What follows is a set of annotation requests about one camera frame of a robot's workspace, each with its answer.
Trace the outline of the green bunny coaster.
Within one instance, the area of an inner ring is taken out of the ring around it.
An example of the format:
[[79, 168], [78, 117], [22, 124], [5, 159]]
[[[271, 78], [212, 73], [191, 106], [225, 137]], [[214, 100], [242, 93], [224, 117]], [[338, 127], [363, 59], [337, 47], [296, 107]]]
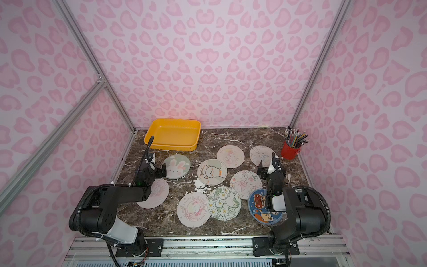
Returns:
[[171, 180], [184, 177], [191, 168], [191, 162], [185, 155], [171, 155], [163, 163], [166, 164], [166, 178]]

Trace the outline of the pink cartoon coaster back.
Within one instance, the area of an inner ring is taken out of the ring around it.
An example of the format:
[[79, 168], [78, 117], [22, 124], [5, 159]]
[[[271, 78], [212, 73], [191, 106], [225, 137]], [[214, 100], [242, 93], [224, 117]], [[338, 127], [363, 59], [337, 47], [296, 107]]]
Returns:
[[219, 149], [217, 159], [222, 161], [228, 169], [234, 169], [243, 164], [245, 154], [237, 146], [226, 145]]

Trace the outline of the green white flower coaster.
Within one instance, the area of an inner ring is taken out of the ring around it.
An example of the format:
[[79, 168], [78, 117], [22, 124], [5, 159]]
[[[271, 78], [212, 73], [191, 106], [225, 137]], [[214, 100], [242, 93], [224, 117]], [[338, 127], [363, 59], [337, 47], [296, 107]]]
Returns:
[[208, 209], [213, 218], [230, 221], [236, 218], [241, 210], [240, 195], [234, 188], [216, 188], [208, 196]]

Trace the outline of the green alpaca coaster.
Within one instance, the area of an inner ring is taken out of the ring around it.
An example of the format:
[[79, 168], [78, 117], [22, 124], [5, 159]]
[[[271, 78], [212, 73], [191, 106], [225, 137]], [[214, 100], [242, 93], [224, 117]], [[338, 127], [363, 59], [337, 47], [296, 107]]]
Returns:
[[221, 184], [228, 174], [226, 165], [217, 159], [208, 159], [202, 162], [197, 170], [199, 180], [209, 186]]

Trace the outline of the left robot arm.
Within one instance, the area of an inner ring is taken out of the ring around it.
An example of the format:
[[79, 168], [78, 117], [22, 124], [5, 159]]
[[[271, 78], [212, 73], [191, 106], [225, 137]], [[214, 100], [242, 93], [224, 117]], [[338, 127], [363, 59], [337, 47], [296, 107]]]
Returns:
[[147, 201], [154, 182], [166, 176], [166, 166], [158, 167], [155, 153], [150, 152], [154, 140], [151, 136], [131, 183], [86, 189], [70, 217], [68, 225], [72, 231], [105, 241], [110, 251], [116, 247], [132, 256], [148, 254], [143, 230], [119, 219], [117, 210], [121, 204]]

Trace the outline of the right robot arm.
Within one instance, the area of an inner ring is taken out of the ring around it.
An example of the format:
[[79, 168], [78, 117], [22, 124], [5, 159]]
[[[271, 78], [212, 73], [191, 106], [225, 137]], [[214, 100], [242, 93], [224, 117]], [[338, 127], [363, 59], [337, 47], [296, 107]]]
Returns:
[[325, 198], [309, 186], [286, 186], [286, 171], [276, 154], [270, 165], [259, 164], [257, 174], [266, 189], [251, 193], [248, 206], [258, 222], [271, 226], [266, 238], [253, 238], [254, 256], [289, 257], [297, 242], [323, 235], [330, 228], [331, 211]]

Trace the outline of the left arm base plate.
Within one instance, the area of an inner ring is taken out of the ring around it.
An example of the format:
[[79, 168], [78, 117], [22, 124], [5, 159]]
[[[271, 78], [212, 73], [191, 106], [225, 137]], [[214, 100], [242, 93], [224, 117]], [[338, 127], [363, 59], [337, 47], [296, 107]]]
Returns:
[[133, 244], [120, 244], [115, 256], [118, 258], [160, 257], [164, 241], [162, 238], [148, 238], [144, 241], [137, 239]]

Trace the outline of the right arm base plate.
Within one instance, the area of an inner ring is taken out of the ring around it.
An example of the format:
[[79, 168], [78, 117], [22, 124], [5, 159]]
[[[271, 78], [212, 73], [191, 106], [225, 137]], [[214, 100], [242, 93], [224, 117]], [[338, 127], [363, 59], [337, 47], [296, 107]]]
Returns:
[[[263, 256], [281, 256], [284, 257], [285, 253], [274, 254], [269, 247], [269, 238], [268, 237], [253, 237], [252, 238], [252, 248], [253, 256], [263, 257]], [[300, 250], [297, 244], [291, 246], [290, 250], [291, 256], [300, 255]]]

